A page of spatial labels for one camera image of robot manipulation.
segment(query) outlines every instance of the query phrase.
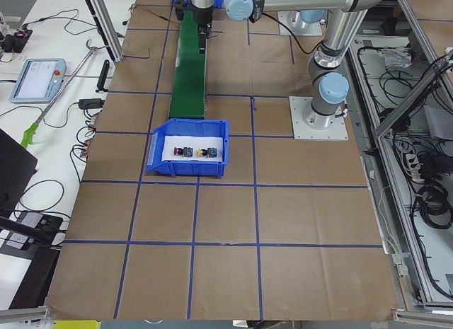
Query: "yellow object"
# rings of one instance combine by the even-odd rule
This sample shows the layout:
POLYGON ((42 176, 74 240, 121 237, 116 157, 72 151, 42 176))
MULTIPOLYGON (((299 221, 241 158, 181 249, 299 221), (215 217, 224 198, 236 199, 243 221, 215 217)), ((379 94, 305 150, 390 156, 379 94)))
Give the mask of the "yellow object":
POLYGON ((54 329, 101 329, 100 321, 55 321, 54 329))

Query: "white mounting plate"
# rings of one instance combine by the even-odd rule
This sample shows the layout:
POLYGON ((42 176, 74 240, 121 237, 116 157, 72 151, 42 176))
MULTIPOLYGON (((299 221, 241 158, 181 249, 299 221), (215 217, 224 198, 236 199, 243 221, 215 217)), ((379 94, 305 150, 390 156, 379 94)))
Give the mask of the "white mounting plate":
POLYGON ((345 120, 343 117, 336 118, 333 124, 323 131, 312 129, 302 120, 302 111, 307 104, 313 100, 312 97, 289 97, 289 106, 291 107, 292 130, 294 139, 301 140, 349 140, 348 131, 346 131, 345 120))
MULTIPOLYGON (((278 12, 279 22, 288 25, 288 14, 289 12, 278 12)), ((288 28, 295 35, 303 35, 305 37, 320 37, 323 35, 323 30, 321 29, 320 23, 311 23, 308 28, 293 29, 290 26, 288 26, 288 28)), ((289 32, 280 25, 280 34, 289 35, 289 32)))

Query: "small object in bin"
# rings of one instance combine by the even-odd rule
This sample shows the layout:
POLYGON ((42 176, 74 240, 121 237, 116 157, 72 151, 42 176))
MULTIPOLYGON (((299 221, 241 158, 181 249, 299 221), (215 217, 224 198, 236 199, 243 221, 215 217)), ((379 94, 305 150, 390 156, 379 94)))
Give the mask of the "small object in bin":
POLYGON ((207 150, 199 149, 198 150, 199 157, 207 157, 207 158, 216 158, 217 157, 217 149, 215 147, 208 147, 207 150))
POLYGON ((193 149, 191 147, 185 147, 184 149, 180 147, 175 147, 173 150, 173 154, 175 156, 183 156, 183 157, 192 157, 193 156, 193 149))

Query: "tablet screen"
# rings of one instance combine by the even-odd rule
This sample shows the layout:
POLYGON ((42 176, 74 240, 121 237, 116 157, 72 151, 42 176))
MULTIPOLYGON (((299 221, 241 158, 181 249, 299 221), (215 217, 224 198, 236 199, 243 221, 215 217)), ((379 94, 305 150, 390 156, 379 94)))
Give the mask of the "tablet screen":
POLYGON ((44 98, 58 62, 30 62, 16 92, 17 98, 44 98))

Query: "black connector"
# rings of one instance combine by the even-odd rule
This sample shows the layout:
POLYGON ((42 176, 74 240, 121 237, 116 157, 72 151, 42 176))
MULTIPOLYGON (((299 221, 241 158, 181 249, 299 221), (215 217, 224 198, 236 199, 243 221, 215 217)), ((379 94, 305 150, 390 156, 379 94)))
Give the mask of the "black connector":
POLYGON ((90 110, 91 108, 102 108, 104 106, 104 100, 100 98, 91 99, 80 99, 79 108, 81 110, 90 110))

